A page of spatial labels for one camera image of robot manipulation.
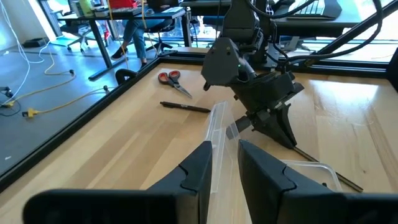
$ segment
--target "table leg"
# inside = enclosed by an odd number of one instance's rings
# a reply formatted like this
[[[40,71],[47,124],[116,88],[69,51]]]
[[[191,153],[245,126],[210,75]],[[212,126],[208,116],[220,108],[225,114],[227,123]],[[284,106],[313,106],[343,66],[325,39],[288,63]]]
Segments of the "table leg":
[[[190,21],[188,20],[187,14],[182,16],[181,19],[181,26],[182,26],[182,34],[184,37],[184,45],[186,47],[191,47],[192,46],[192,41],[191,41],[191,30],[189,28]]]
[[[112,63],[112,61],[108,55],[108,52],[106,51],[104,42],[102,41],[101,33],[98,30],[96,22],[94,20],[90,20],[89,23],[91,26],[91,31],[93,31],[94,37],[97,41],[99,51],[101,51],[101,55],[104,58],[105,65],[106,65],[106,68],[104,70],[88,77],[89,80],[96,80],[97,78],[101,77],[106,72],[108,72],[110,69],[112,69],[112,68],[118,66],[119,64],[121,64],[122,62],[124,62],[124,58],[122,58],[121,60],[118,60],[115,63]]]

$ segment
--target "black table edge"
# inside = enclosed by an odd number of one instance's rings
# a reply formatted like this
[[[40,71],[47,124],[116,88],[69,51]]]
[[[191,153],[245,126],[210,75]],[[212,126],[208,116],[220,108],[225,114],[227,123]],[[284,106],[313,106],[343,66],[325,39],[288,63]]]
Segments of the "black table edge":
[[[134,86],[141,78],[145,77],[150,71],[152,71],[156,66],[161,63],[176,63],[176,64],[186,64],[186,65],[203,65],[204,58],[206,54],[202,53],[188,53],[188,52],[177,52],[172,55],[157,57],[155,60],[148,63],[142,70],[140,70],[135,78],[128,79],[122,85],[119,85],[113,91],[108,93],[102,99],[97,101],[81,115],[75,118],[72,122],[67,124],[60,131],[51,136],[48,140],[43,142],[39,147],[35,148],[30,154],[26,155],[25,158],[21,159],[17,164],[12,166],[10,169],[5,171],[5,173],[0,175],[0,192],[3,192],[20,177],[22,177],[26,172],[38,164],[42,159],[48,156],[52,151],[58,148],[63,142],[75,134],[80,128],[87,124],[91,119],[93,119],[97,114],[103,111],[107,106],[109,106],[113,101],[120,97],[123,93],[128,91],[132,86]],[[343,61],[334,61],[328,63],[322,61],[321,65],[313,65],[305,69],[305,72],[317,73],[322,75],[326,68],[336,68],[333,73],[328,72],[328,75],[341,75],[346,77],[372,77],[372,78],[386,78],[386,68],[388,63],[375,63],[368,68],[361,68],[364,63],[350,63]],[[348,72],[342,73],[345,70],[344,67],[349,67]],[[300,71],[301,67],[293,68],[293,71]]]

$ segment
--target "black metal frame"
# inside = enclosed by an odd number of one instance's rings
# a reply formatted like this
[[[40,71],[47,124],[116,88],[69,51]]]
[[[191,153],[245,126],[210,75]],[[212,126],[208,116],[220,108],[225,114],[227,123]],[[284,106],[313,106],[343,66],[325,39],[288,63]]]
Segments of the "black metal frame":
[[[177,63],[177,64],[187,64],[187,65],[203,65],[205,55],[203,53],[189,53],[189,52],[164,52],[160,57],[157,57],[147,66],[145,66],[142,70],[137,73],[134,78],[130,78],[126,80],[123,84],[119,85],[113,91],[108,93],[105,97],[96,102],[93,106],[89,107],[85,112],[83,112],[79,117],[74,119],[71,123],[66,125],[56,134],[51,136],[48,140],[46,140],[42,145],[35,148],[29,155],[26,155],[25,158],[21,159],[16,165],[8,169],[5,173],[0,175],[0,192],[9,187],[13,182],[15,182],[18,178],[23,176],[28,170],[33,168],[38,162],[44,159],[47,155],[49,155],[52,151],[54,151],[59,145],[61,145],[64,141],[66,141],[69,137],[71,137],[75,132],[77,132],[80,128],[82,128],[86,123],[88,123],[91,119],[93,119],[98,113],[100,113],[103,109],[105,109],[108,105],[110,105],[114,100],[116,100],[119,96],[121,96],[124,92],[126,92],[130,87],[135,85],[141,78],[145,77],[151,70],[153,70],[156,66],[161,63]],[[340,61],[332,61],[338,67],[342,62]],[[363,62],[357,62],[357,66],[360,67],[364,64]],[[330,65],[317,65],[315,69],[325,69],[324,67]],[[364,76],[363,73],[360,73],[361,77],[376,77],[376,78],[387,78],[387,72],[384,69],[384,65],[380,63],[373,63],[372,69],[375,73],[365,73],[368,76]],[[343,76],[353,76],[355,73],[350,71],[349,73],[341,73]]]

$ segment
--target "pen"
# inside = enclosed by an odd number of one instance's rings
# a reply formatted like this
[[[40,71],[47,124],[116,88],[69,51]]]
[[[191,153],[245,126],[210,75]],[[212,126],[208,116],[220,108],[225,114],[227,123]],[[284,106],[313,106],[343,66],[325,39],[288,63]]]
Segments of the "pen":
[[[189,106],[189,105],[182,105],[179,103],[171,103],[171,102],[160,102],[161,105],[163,105],[164,107],[167,108],[180,108],[183,110],[190,110],[190,111],[197,111],[197,112],[202,112],[202,113],[210,113],[211,110],[207,109],[207,108],[200,108],[197,106]]]

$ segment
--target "wooden tabletop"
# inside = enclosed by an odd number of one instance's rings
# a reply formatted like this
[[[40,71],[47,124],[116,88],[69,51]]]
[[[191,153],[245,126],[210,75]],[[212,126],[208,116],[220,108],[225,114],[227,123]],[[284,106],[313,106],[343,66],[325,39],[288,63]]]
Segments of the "wooden tabletop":
[[[180,83],[193,99],[159,84],[157,74],[172,70],[181,71]],[[176,64],[153,69],[0,194],[0,222],[22,223],[25,202],[46,189],[146,189],[165,176],[204,140],[208,115],[164,108],[160,101],[205,108],[228,101],[235,118],[245,112],[229,88],[203,91],[200,70]],[[298,147],[367,192],[398,191],[398,97],[389,82],[296,76],[305,86],[290,100]],[[250,129],[241,137],[279,159],[304,160]],[[211,196],[209,223],[249,223],[237,163],[225,161],[232,172],[221,175],[226,187]]]

